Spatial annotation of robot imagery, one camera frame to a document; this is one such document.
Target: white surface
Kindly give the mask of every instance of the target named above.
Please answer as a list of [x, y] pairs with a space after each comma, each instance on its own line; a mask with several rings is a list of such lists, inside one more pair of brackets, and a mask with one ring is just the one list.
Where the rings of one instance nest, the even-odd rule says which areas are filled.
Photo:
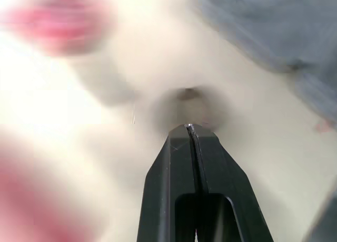
[[113, 2], [111, 54], [139, 94], [135, 124], [132, 102], [102, 106], [65, 60], [0, 34], [0, 122], [44, 152], [31, 160], [36, 178], [57, 177], [104, 228], [101, 241], [136, 241], [144, 179], [166, 137], [152, 104], [171, 88], [208, 84], [229, 111], [217, 135], [251, 180], [274, 241], [301, 241], [335, 181], [336, 133], [316, 133], [319, 117], [285, 79], [190, 16], [186, 0]]

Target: red object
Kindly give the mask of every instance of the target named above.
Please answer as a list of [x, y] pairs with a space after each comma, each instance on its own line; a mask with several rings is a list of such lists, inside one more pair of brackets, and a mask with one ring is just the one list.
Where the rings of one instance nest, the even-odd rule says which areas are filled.
[[18, 157], [33, 154], [28, 149], [0, 139], [1, 241], [93, 241], [93, 230], [83, 217], [76, 218], [74, 212], [57, 207], [48, 197], [52, 189], [47, 192], [34, 183], [32, 167], [24, 166]]
[[11, 15], [13, 28], [52, 54], [90, 49], [108, 26], [103, 0], [32, 0]]

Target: blurry red object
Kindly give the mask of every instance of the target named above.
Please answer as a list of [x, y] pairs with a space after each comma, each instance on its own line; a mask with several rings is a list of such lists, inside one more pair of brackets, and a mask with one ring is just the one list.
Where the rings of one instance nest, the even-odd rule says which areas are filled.
[[0, 238], [5, 242], [89, 242], [92, 229], [83, 217], [56, 207], [48, 192], [32, 183], [31, 167], [18, 155], [32, 152], [0, 139]]
[[49, 54], [82, 52], [107, 30], [106, 6], [103, 0], [30, 0], [15, 9], [8, 22]]

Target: gray fabric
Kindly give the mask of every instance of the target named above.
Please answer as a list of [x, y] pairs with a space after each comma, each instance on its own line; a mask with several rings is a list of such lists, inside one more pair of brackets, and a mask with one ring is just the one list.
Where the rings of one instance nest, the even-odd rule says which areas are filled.
[[202, 13], [249, 55], [298, 71], [298, 94], [337, 122], [337, 0], [199, 0]]

